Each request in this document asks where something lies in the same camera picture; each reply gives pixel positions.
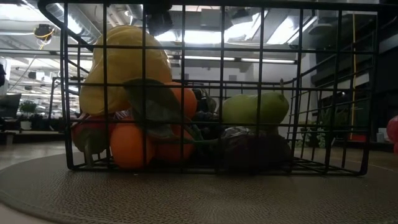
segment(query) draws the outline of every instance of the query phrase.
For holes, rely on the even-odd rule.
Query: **black wire basket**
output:
[[[88,44],[86,41],[82,39],[82,36],[72,32],[68,29],[68,8],[71,4],[102,4],[103,7],[103,39],[107,39],[107,7],[110,4],[143,4],[143,16],[142,16],[142,24],[146,27],[148,23],[148,18],[146,16],[148,12],[148,8],[156,8],[159,5],[157,1],[101,1],[101,0],[71,0],[65,1],[63,3],[64,16],[63,21],[57,19],[53,14],[51,14],[47,10],[47,6],[50,4],[62,3],[60,1],[52,1],[52,0],[41,0],[38,3],[38,7],[40,11],[45,15],[50,21],[52,21],[56,26],[61,28],[61,46],[60,46],[60,58],[61,58],[61,74],[60,77],[53,79],[53,89],[55,88],[55,84],[57,79],[60,80],[60,85],[62,88],[62,102],[63,102],[63,120],[65,122],[65,147],[66,147],[66,156],[67,156],[67,166],[71,170],[92,170],[92,171],[123,171],[123,172],[173,172],[173,173],[194,173],[194,174],[224,174],[224,173],[232,173],[232,172],[248,172],[250,174],[265,174],[265,175],[291,175],[291,174],[300,174],[300,175],[364,175],[368,170],[368,159],[369,159],[369,150],[370,150],[370,138],[371,138],[371,111],[373,108],[374,101],[374,87],[376,83],[376,68],[377,68],[377,55],[379,52],[379,23],[377,20],[377,14],[385,11],[385,10],[393,10],[391,6],[386,6],[382,4],[373,5],[373,4],[343,4],[343,3],[328,3],[328,2],[282,2],[282,1],[257,1],[257,0],[248,0],[248,1],[173,1],[170,0],[168,3],[170,5],[181,5],[182,6],[182,40],[185,35],[185,17],[186,17],[186,6],[189,5],[206,5],[206,6],[219,6],[220,7],[220,16],[221,16],[221,41],[220,44],[216,47],[200,47],[200,46],[192,46],[186,44],[184,41],[175,45],[173,47],[166,46],[150,46],[146,45],[146,36],[145,32],[142,33],[142,45],[107,45],[107,41],[104,41],[103,44]],[[248,48],[231,48],[225,46],[225,20],[226,20],[226,7],[227,6],[239,6],[239,7],[256,7],[259,9],[260,17],[264,18],[267,9],[270,8],[283,8],[283,9],[291,9],[295,10],[298,13],[299,17],[299,25],[296,30],[297,44],[290,45],[289,49],[278,49],[272,48],[268,45],[264,45],[264,29],[266,29],[266,25],[264,24],[264,19],[261,19],[261,25],[259,26],[259,46],[257,48],[248,47]],[[306,26],[305,15],[306,13],[312,12],[312,16],[314,16],[313,12],[315,10],[320,11],[335,11],[336,13],[336,29],[333,35],[335,37],[335,44],[333,47],[328,49],[305,49],[303,47],[303,30]],[[373,12],[374,20],[370,23],[371,31],[366,35],[361,36],[361,38],[356,39],[355,41],[351,39],[349,44],[346,44],[347,41],[343,43],[343,25],[345,16],[343,15],[346,11],[356,12],[356,11],[365,11],[365,12]],[[68,38],[72,37],[76,40],[75,43],[68,43]],[[361,43],[367,43],[369,47],[361,48]],[[80,60],[82,57],[86,57],[87,52],[82,52],[82,49],[88,49],[89,51],[93,51],[94,49],[101,49],[103,52],[107,52],[110,49],[128,49],[128,50],[142,50],[142,77],[138,82],[130,82],[126,83],[108,83],[108,77],[110,76],[108,71],[108,63],[107,62],[107,54],[103,54],[103,64],[101,65],[103,68],[103,83],[88,83],[82,82],[85,80],[85,75],[82,73],[90,73],[90,71],[85,70],[80,66]],[[147,78],[146,70],[148,70],[148,66],[146,66],[146,54],[148,54],[148,50],[178,50],[180,51],[180,55],[169,55],[169,59],[180,60],[180,69],[181,69],[181,79],[174,80],[175,82],[181,83],[181,85],[172,85],[172,86],[164,86],[154,84],[154,82]],[[219,63],[220,63],[220,79],[219,80],[187,80],[185,78],[185,51],[195,51],[195,50],[209,50],[209,51],[217,51],[219,52]],[[226,81],[226,75],[224,73],[224,65],[228,61],[228,63],[244,63],[244,60],[241,58],[233,58],[227,57],[230,52],[255,52],[258,54],[258,58],[252,58],[251,63],[258,63],[258,80],[254,82],[239,82],[239,81]],[[264,58],[264,53],[273,52],[273,53],[295,53],[297,54],[296,59],[292,62],[297,65],[297,71],[295,78],[291,80],[281,80],[281,82],[262,82],[263,76],[263,63],[267,62],[266,58]],[[320,63],[316,64],[313,67],[310,67],[307,70],[304,70],[302,65],[302,56],[304,54],[316,54],[316,55],[327,55]],[[356,66],[357,55],[368,55],[368,63],[367,67],[357,70],[354,67]],[[77,63],[71,60],[71,57],[77,59]],[[350,69],[346,73],[341,73],[340,67],[342,58],[350,58]],[[328,63],[334,63],[333,66],[333,75],[332,78],[317,87],[312,86],[303,86],[303,80],[308,78],[311,74],[316,73],[317,70]],[[77,68],[77,76],[71,77],[69,74],[69,67]],[[365,88],[355,88],[354,79],[356,75],[362,74],[364,72],[369,73],[369,83]],[[340,81],[349,80],[349,86],[340,87],[338,84]],[[84,86],[96,86],[97,88],[101,88],[103,90],[103,99],[104,99],[104,120],[92,120],[92,119],[71,119],[70,116],[70,95],[78,95],[79,92],[70,91],[70,86],[77,86],[79,91],[80,88]],[[141,116],[147,119],[115,119],[114,116],[111,116],[109,113],[108,106],[108,91],[109,87],[124,87],[124,88],[132,88],[135,90],[139,90],[142,99],[134,105],[134,108],[142,108],[137,114],[137,110],[133,109],[133,112],[136,113],[137,117]],[[179,118],[176,119],[164,119],[164,120],[153,120],[148,118],[148,110],[151,107],[148,106],[150,104],[150,100],[147,98],[153,96],[152,91],[155,91],[156,88],[162,87],[174,87],[180,89],[181,92],[181,107],[178,111]],[[219,101],[219,109],[218,109],[218,117],[212,119],[211,121],[192,121],[190,119],[186,119],[184,108],[186,105],[185,98],[186,92],[184,88],[197,88],[203,89],[202,93],[208,94],[208,99],[214,99],[215,101]],[[256,122],[255,123],[227,123],[223,119],[223,101],[231,98],[232,96],[228,94],[229,91],[234,90],[236,94],[245,94],[248,91],[255,92],[257,94],[256,98]],[[287,115],[288,122],[286,123],[263,123],[261,120],[261,96],[265,91],[273,91],[277,93],[282,93],[285,96],[289,95],[289,113]],[[366,97],[356,98],[355,94],[362,93]],[[348,96],[348,101],[340,102],[339,97],[341,94]],[[328,103],[324,103],[322,101],[322,95],[328,95]],[[345,122],[337,122],[339,120],[340,112],[344,112],[344,116],[346,118],[351,118],[352,113],[354,112],[353,108],[355,104],[358,103],[366,103],[369,106],[368,113],[368,122],[366,125],[355,126],[349,119],[346,119]],[[316,116],[316,121],[310,121],[309,115],[313,114]],[[135,125],[139,125],[142,131],[142,140],[140,141],[140,145],[142,144],[142,157],[139,159],[142,161],[142,167],[139,169],[120,169],[115,162],[113,157],[113,150],[109,146],[110,141],[109,138],[98,139],[98,141],[104,141],[106,147],[104,147],[102,151],[96,152],[96,160],[92,159],[92,154],[94,152],[85,152],[84,154],[74,154],[73,153],[73,138],[72,132],[73,127],[72,123],[79,122],[79,124],[83,123],[102,123],[104,124],[104,129],[106,133],[108,133],[111,126],[114,126],[115,123],[121,123],[125,125],[131,125],[135,123]],[[178,161],[173,164],[170,163],[162,163],[159,161],[153,161],[148,158],[152,157],[147,152],[148,141],[146,141],[147,137],[151,135],[151,127],[160,126],[160,124],[165,125],[175,125],[178,127],[178,131],[181,134],[179,139],[174,139],[175,141],[168,141],[168,144],[174,144],[174,147],[178,148]],[[193,131],[193,134],[197,133],[199,136],[203,134],[197,127],[202,126],[216,126],[216,127],[231,127],[231,126],[245,126],[252,127],[252,130],[248,130],[246,128],[241,128],[248,133],[251,133],[252,139],[248,140],[247,138],[238,138],[235,139],[234,142],[228,142],[222,136],[222,132],[218,133],[218,135],[212,141],[195,141],[195,151],[191,158],[185,159],[185,153],[182,149],[185,148],[187,144],[193,144],[192,141],[187,141],[184,137],[184,129],[186,127],[190,127],[189,130]],[[287,130],[286,136],[284,138],[280,137],[278,134],[276,136],[282,138],[283,140],[274,141],[271,140],[263,140],[264,133],[262,130],[275,130],[275,127],[285,128]],[[266,132],[266,137],[271,136],[271,131]],[[351,139],[353,134],[363,134],[366,137],[364,145],[361,149],[356,149],[356,154],[359,155],[357,163],[346,163],[347,154],[349,149],[347,148],[347,142]],[[339,139],[342,142],[342,148],[338,150],[339,153],[334,154],[334,143]],[[226,156],[226,152],[228,149],[225,147],[231,147],[236,144],[240,144],[245,142],[246,145],[243,147],[246,151],[236,153],[236,155]],[[272,159],[270,157],[274,156],[270,151],[274,151],[280,153],[284,151],[284,159],[279,159],[275,164],[272,163],[270,165]],[[77,162],[79,161],[76,157],[85,155],[85,162]],[[240,166],[226,166],[229,159],[237,159],[241,162]],[[263,166],[263,160],[267,160],[268,162],[264,162],[267,165]]]

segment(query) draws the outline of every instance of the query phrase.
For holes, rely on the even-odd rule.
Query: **green pear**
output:
[[[225,123],[256,123],[257,95],[235,95],[223,103]],[[289,110],[289,102],[278,92],[261,94],[260,122],[280,124]]]

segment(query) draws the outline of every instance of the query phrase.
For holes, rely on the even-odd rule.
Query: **wire basket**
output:
[[[143,3],[143,12],[144,15],[142,17],[142,24],[145,27],[147,24],[146,17],[146,9],[149,6],[153,6],[158,4],[155,1],[100,1],[100,0],[84,0],[84,1],[67,1],[63,3],[63,21],[57,19],[53,14],[48,12],[47,6],[49,4],[58,3],[58,1],[39,1],[39,9],[40,11],[50,19],[55,25],[59,26],[62,31],[61,35],[61,74],[60,77],[53,79],[53,88],[56,84],[56,80],[60,80],[60,85],[62,88],[62,102],[63,104],[63,119],[65,122],[65,147],[66,147],[66,156],[67,156],[67,166],[71,170],[92,170],[92,171],[123,171],[123,172],[173,172],[173,173],[194,173],[194,174],[223,174],[230,173],[232,169],[226,168],[226,144],[225,139],[219,135],[214,139],[211,143],[209,141],[197,141],[195,143],[196,151],[199,151],[200,148],[208,147],[211,144],[212,155],[207,157],[207,159],[197,159],[196,161],[192,161],[191,159],[186,160],[184,158],[185,154],[182,150],[184,145],[192,144],[192,142],[187,142],[184,140],[184,129],[189,126],[191,127],[191,131],[195,132],[197,126],[251,126],[255,127],[254,131],[252,131],[252,139],[257,144],[254,144],[254,148],[246,148],[247,151],[244,156],[235,156],[240,157],[240,159],[246,160],[243,163],[246,165],[243,166],[242,169],[235,169],[239,172],[248,172],[251,174],[265,174],[265,175],[290,175],[290,174],[300,174],[300,175],[364,175],[368,170],[368,159],[369,159],[369,142],[371,138],[371,111],[373,105],[373,95],[374,95],[374,86],[376,82],[376,67],[377,67],[377,55],[379,52],[378,47],[378,33],[379,26],[377,21],[377,14],[384,10],[391,10],[390,6],[384,5],[372,5],[372,4],[342,4],[342,3],[328,3],[328,2],[279,2],[279,1],[170,1],[171,4],[181,5],[182,6],[182,40],[184,40],[185,35],[185,18],[187,14],[186,6],[189,5],[207,5],[207,6],[219,6],[220,7],[220,16],[221,16],[221,41],[217,47],[199,47],[197,45],[190,45],[182,41],[179,45],[175,46],[148,46],[146,45],[146,33],[142,34],[142,45],[141,46],[131,46],[131,45],[107,45],[106,41],[103,42],[103,45],[99,44],[87,44],[86,41],[82,39],[82,37],[78,34],[73,33],[70,29],[68,29],[67,24],[70,17],[68,17],[68,8],[71,4],[82,4],[82,3],[92,3],[92,4],[102,4],[104,6],[109,6],[110,4],[142,4]],[[225,46],[225,20],[226,20],[226,8],[227,6],[240,6],[240,7],[256,7],[259,10],[260,18],[264,18],[266,16],[266,12],[270,8],[279,8],[279,9],[291,9],[292,11],[296,11],[298,15],[298,27],[296,30],[296,38],[297,44],[290,45],[289,49],[278,49],[277,47],[273,48],[269,45],[265,45],[264,43],[264,29],[266,29],[265,20],[261,19],[261,24],[259,26],[259,46],[257,47],[226,47]],[[103,21],[107,21],[107,7],[103,7]],[[314,16],[314,10],[319,11],[335,11],[336,13],[336,29],[335,35],[335,44],[330,49],[306,49],[303,47],[303,30],[308,28],[306,26],[306,22],[308,19],[306,18],[307,12],[312,12],[312,17]],[[372,31],[367,35],[362,36],[360,39],[356,39],[355,41],[351,40],[348,45],[343,43],[343,20],[346,18],[344,16],[346,11],[350,12],[374,12],[374,21],[372,24]],[[104,22],[103,27],[103,39],[107,39],[107,23]],[[77,41],[77,44],[68,43],[68,38],[72,37]],[[370,47],[365,50],[360,49],[359,45],[361,42],[366,42]],[[93,51],[93,49],[102,49],[103,52],[107,52],[110,49],[141,49],[142,50],[142,77],[139,82],[134,82],[135,84],[127,85],[127,84],[114,84],[108,83],[108,77],[110,76],[108,71],[108,63],[107,62],[107,54],[103,54],[104,63],[103,66],[103,83],[87,83],[81,82],[84,80],[83,73],[89,73],[90,71],[85,70],[80,66],[80,60],[82,57],[86,57],[87,53],[82,52],[82,49],[88,49]],[[181,79],[174,80],[176,82],[180,82],[181,85],[172,85],[172,86],[160,86],[154,85],[151,82],[151,79],[146,77],[146,70],[148,69],[146,65],[146,53],[147,50],[178,50],[180,51],[180,55],[169,55],[169,59],[180,60],[181,68],[180,73],[182,74]],[[217,51],[219,52],[219,63],[220,63],[220,79],[219,80],[187,80],[185,79],[185,61],[187,57],[185,56],[186,51]],[[229,57],[230,52],[255,52],[258,54],[258,58],[251,58],[250,63],[258,64],[258,77],[256,80],[252,82],[248,81],[227,81],[226,75],[224,72],[225,63],[244,63],[244,60],[241,58],[232,58]],[[267,63],[267,58],[264,58],[264,53],[273,52],[280,54],[297,54],[297,57],[292,64],[296,64],[297,69],[295,71],[295,77],[291,80],[281,80],[281,82],[263,82],[262,77],[264,71],[264,62]],[[325,57],[320,63],[308,67],[306,70],[303,66],[302,58],[307,54],[313,55],[329,55]],[[364,68],[363,70],[354,69],[356,66],[355,57],[357,55],[368,55],[369,66]],[[71,58],[74,57],[77,59],[77,63],[73,62]],[[351,69],[349,69],[348,73],[341,74],[341,58],[350,58]],[[333,75],[329,82],[318,85],[317,87],[313,86],[305,86],[305,79],[309,78],[310,75],[317,72],[321,66],[334,63],[333,66]],[[70,67],[77,68],[77,76],[71,78],[69,74]],[[365,88],[355,88],[354,80],[356,75],[360,73],[368,72],[369,73],[369,84]],[[348,80],[349,85],[345,87],[340,87],[339,82],[342,80]],[[70,91],[71,86],[77,86],[80,91],[81,86],[98,86],[98,88],[103,88],[103,99],[104,99],[104,120],[92,120],[92,119],[71,119],[70,116],[70,95],[71,94],[79,94],[76,92]],[[124,86],[129,88],[140,89],[142,91],[142,98],[147,99],[153,94],[148,92],[149,89],[151,91],[154,88],[161,87],[174,87],[178,88],[181,91],[181,107],[179,109],[179,121],[153,121],[150,119],[142,119],[142,120],[117,120],[114,116],[110,116],[108,113],[108,88],[114,86]],[[191,121],[190,119],[186,119],[184,108],[185,104],[185,91],[184,88],[198,88],[204,89],[209,94],[210,97],[218,101],[218,117],[211,122],[200,122],[200,121]],[[246,94],[247,92],[251,92],[257,95],[256,98],[256,122],[254,123],[226,123],[223,121],[223,102],[228,98],[231,98],[232,95],[229,92],[233,90],[235,94]],[[287,122],[282,123],[260,123],[261,120],[261,96],[264,92],[278,92],[282,93],[289,101],[289,113],[286,116]],[[355,98],[355,94],[364,93],[366,97],[357,99]],[[339,96],[344,94],[349,96],[349,101],[344,101],[342,103],[339,102]],[[329,103],[325,106],[323,103],[323,99],[328,95]],[[355,126],[352,124],[349,119],[346,119],[345,122],[338,122],[339,117],[341,116],[341,112],[344,111],[344,116],[346,118],[351,118],[352,113],[354,113],[355,104],[358,103],[366,103],[369,106],[368,113],[368,122],[366,125]],[[147,118],[148,113],[148,101],[141,100],[142,106],[134,105],[135,107],[141,107],[142,111],[139,114],[144,118]],[[316,120],[310,120],[309,117],[316,117]],[[111,126],[115,125],[115,123],[123,123],[125,125],[131,125],[132,123],[140,123],[140,127],[142,130],[142,167],[139,169],[119,169],[115,164],[115,160],[113,157],[112,149],[109,146],[110,140],[108,138],[99,139],[104,140],[107,147],[104,148],[104,152],[98,153],[96,160],[91,160],[91,152],[85,155],[84,162],[80,161],[76,157],[83,156],[84,154],[74,154],[73,153],[73,138],[72,138],[72,123],[79,122],[80,124],[95,124],[101,123],[104,125],[106,133],[108,133]],[[168,142],[168,144],[174,144],[174,147],[178,147],[178,156],[179,160],[173,164],[156,164],[153,165],[151,160],[148,158],[151,156],[147,152],[147,145],[149,144],[146,139],[150,136],[148,130],[149,127],[162,123],[163,124],[172,124],[178,127],[178,131],[181,135],[178,141]],[[267,143],[267,149],[264,149],[264,146],[261,144],[265,144],[260,140],[261,135],[263,134],[261,130],[262,128],[284,128],[286,136],[284,139],[286,141],[286,146],[289,147],[289,153],[286,159],[283,161],[279,161],[277,166],[267,166],[264,168],[260,166],[261,158],[264,157],[263,151],[271,150],[273,147],[278,147],[276,143]],[[352,139],[353,134],[363,134],[366,137],[363,148],[357,149],[356,155],[359,157],[359,163],[346,163],[347,155],[349,154],[349,149],[347,148],[347,142]],[[309,144],[309,139],[317,139],[318,142],[315,144]],[[333,147],[336,139],[340,139],[342,142],[342,148],[338,150],[338,153],[333,153],[335,147]],[[251,162],[250,159],[256,158],[256,162]]]

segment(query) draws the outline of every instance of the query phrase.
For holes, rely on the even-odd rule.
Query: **pink object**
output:
[[[388,122],[387,135],[390,141],[392,141],[393,143],[398,143],[398,116],[393,117]]]

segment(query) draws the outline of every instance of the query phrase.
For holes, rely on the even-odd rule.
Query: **floor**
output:
[[[39,144],[15,144],[12,146],[0,146],[0,170],[17,164],[20,162],[28,161],[30,159],[36,159],[45,156],[53,156],[57,154],[65,153],[65,145],[63,142],[50,142],[50,143],[39,143]],[[312,149],[304,149],[303,157],[309,158],[312,153]],[[295,155],[300,156],[301,149],[296,151]],[[333,149],[331,152],[331,158],[333,163],[336,165],[341,164],[341,157],[343,154],[342,149]],[[324,149],[318,149],[315,151],[315,158],[318,161],[322,161],[325,156]],[[358,167],[362,158],[362,151],[357,149],[347,150],[347,160],[356,162]],[[383,169],[392,170],[398,172],[398,155],[371,151],[369,157],[369,165],[381,167]],[[36,218],[29,217],[27,215],[15,212],[0,204],[0,217],[2,223],[16,224],[16,223],[31,223],[31,224],[49,224]]]

